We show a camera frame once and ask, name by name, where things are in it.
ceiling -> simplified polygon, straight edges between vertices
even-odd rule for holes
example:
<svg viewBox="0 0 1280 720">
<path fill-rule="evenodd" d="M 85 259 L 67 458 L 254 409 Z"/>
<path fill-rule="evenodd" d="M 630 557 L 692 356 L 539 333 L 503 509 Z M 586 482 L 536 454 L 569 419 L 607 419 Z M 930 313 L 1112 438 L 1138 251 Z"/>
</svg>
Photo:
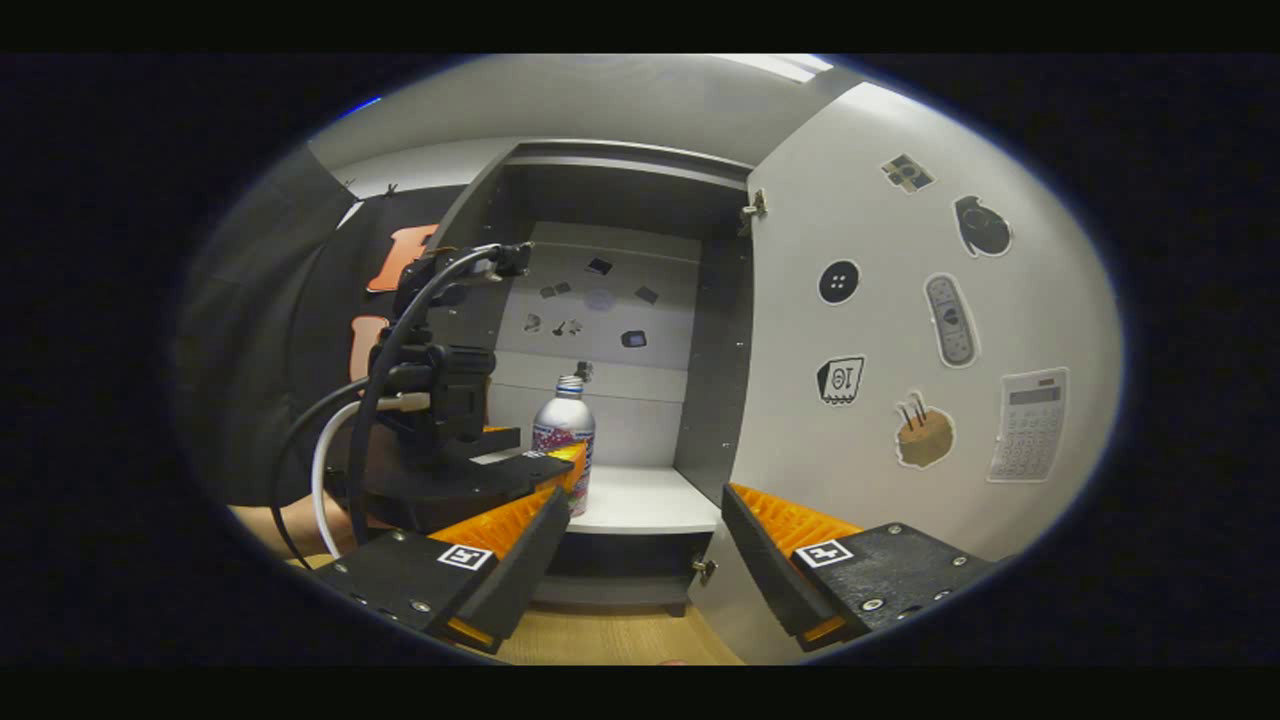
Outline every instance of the ceiling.
<svg viewBox="0 0 1280 720">
<path fill-rule="evenodd" d="M 858 85 L 806 83 L 705 55 L 490 55 L 388 94 L 310 142 L 330 170 L 411 147 L 490 137 L 614 140 L 755 165 Z"/>
</svg>

cabinet door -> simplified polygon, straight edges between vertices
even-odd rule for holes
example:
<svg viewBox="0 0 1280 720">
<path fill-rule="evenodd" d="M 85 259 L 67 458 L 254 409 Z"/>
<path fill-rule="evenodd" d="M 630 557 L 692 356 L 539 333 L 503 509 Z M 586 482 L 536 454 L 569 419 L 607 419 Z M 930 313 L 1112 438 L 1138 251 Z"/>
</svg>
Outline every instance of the cabinet door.
<svg viewBox="0 0 1280 720">
<path fill-rule="evenodd" d="M 914 172 L 886 169 L 905 159 Z M 984 138 L 867 82 L 785 140 L 748 187 L 764 191 L 768 213 L 751 220 L 755 311 L 731 482 L 863 528 L 902 521 L 989 560 L 1024 550 L 1088 480 L 1121 393 L 1116 297 L 1070 211 Z M 1011 242 L 963 236 L 972 197 L 1012 229 Z M 858 266 L 858 284 L 828 302 L 819 278 L 840 260 Z M 964 296 L 978 336 L 972 363 L 943 361 L 925 295 L 937 273 Z M 865 359 L 855 398 L 824 402 L 819 369 L 852 356 Z M 1001 378 L 1050 368 L 1069 369 L 1070 397 L 1047 480 L 988 482 Z M 897 452 L 897 406 L 913 391 L 954 425 L 950 450 L 923 469 Z M 707 560 L 718 568 L 690 598 L 744 661 L 831 651 L 805 655 L 782 633 L 723 525 Z"/>
</svg>

ceiling light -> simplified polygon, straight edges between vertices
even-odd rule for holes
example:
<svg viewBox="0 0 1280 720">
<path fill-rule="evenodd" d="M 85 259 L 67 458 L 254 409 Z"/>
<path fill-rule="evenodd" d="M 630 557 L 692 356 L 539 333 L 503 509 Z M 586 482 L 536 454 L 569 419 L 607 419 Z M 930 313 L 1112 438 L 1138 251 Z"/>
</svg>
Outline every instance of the ceiling light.
<svg viewBox="0 0 1280 720">
<path fill-rule="evenodd" d="M 820 59 L 818 59 L 818 58 L 815 58 L 813 55 L 785 55 L 785 54 L 776 54 L 774 56 L 776 58 L 782 58 L 783 60 L 790 60 L 790 61 L 792 61 L 792 63 L 795 63 L 797 65 L 801 65 L 801 67 L 817 70 L 819 73 L 824 72 L 824 70 L 829 70 L 831 68 L 835 67 L 831 63 L 826 63 L 826 61 L 823 61 L 823 60 L 820 60 Z"/>
<path fill-rule="evenodd" d="M 809 82 L 813 79 L 814 73 L 805 69 L 797 68 L 786 60 L 781 60 L 773 55 L 763 54 L 740 54 L 740 55 L 719 55 L 714 53 L 708 53 L 712 58 L 719 58 L 722 60 L 732 60 L 735 63 L 741 63 L 744 65 L 750 65 L 753 68 L 767 70 L 777 76 L 782 76 L 787 79 L 794 79 L 796 82 Z"/>
</svg>

white cable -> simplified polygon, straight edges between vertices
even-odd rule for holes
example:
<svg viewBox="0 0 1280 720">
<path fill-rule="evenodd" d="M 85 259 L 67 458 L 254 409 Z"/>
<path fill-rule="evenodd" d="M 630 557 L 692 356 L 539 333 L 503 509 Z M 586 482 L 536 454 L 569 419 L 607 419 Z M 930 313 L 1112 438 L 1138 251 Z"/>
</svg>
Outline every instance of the white cable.
<svg viewBox="0 0 1280 720">
<path fill-rule="evenodd" d="M 401 413 L 425 410 L 430 405 L 430 397 L 425 392 L 383 397 L 378 401 L 378 410 L 399 410 Z M 334 413 L 329 423 L 325 424 L 324 430 L 320 430 L 320 441 L 316 442 L 316 451 L 311 457 L 311 506 L 316 512 L 316 525 L 320 528 L 320 537 L 324 538 L 324 546 L 329 550 L 329 555 L 333 555 L 334 560 L 342 557 L 342 553 L 338 552 L 338 544 L 333 542 L 333 536 L 329 533 L 329 521 L 324 512 L 325 456 L 329 455 L 329 443 L 333 442 L 333 436 L 338 433 L 338 428 L 358 411 L 360 401 L 357 400 Z"/>
</svg>

black cable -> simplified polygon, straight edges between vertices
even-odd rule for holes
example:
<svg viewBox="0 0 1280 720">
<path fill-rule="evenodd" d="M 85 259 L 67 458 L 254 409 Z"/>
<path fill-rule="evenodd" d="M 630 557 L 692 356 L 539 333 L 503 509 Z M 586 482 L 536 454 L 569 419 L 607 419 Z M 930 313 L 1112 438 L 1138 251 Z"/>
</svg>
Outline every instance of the black cable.
<svg viewBox="0 0 1280 720">
<path fill-rule="evenodd" d="M 356 425 L 351 433 L 351 456 L 347 460 L 347 511 L 351 514 L 351 529 L 355 532 L 358 544 L 365 544 L 369 541 L 364 498 L 365 456 L 369 454 L 369 434 L 372 432 L 374 418 L 378 414 L 378 398 L 381 397 L 383 387 L 387 384 L 387 375 L 396 364 L 396 354 L 399 346 L 404 343 L 404 338 L 413 329 L 416 319 L 425 314 L 428 305 L 440 287 L 454 277 L 467 272 L 477 260 L 498 258 L 502 251 L 502 246 L 497 245 L 476 250 L 475 252 L 463 255 L 457 261 L 445 266 L 444 270 L 440 270 L 440 274 L 431 278 L 431 282 L 426 283 L 426 287 L 413 296 L 413 301 L 404 309 L 392 334 L 383 343 L 383 348 L 378 354 L 378 360 L 374 361 L 374 366 L 369 370 L 369 387 L 365 388 L 365 397 L 360 401 L 360 413 L 356 415 Z"/>
<path fill-rule="evenodd" d="M 316 415 L 329 410 L 333 404 L 339 400 L 344 400 L 348 395 L 364 388 L 369 384 L 369 378 L 361 378 L 348 386 L 343 386 L 329 395 L 324 396 L 319 402 L 312 405 L 303 413 L 293 425 L 289 427 L 288 432 L 284 433 L 284 442 L 280 443 L 280 450 L 275 455 L 275 461 L 271 462 L 271 475 L 268 478 L 268 487 L 270 488 L 270 501 L 271 501 L 271 519 L 275 520 L 275 529 L 280 532 L 280 537 L 284 538 L 284 544 L 289 546 L 293 556 L 298 559 L 298 562 L 303 568 L 311 570 L 311 565 L 307 565 L 302 553 L 298 552 L 297 546 L 293 544 L 293 538 L 289 537 L 289 529 L 284 527 L 284 515 L 280 514 L 280 466 L 284 464 L 284 457 L 289 454 L 289 446 L 293 445 L 293 437 L 297 436 L 302 428 L 305 428 Z"/>
</svg>

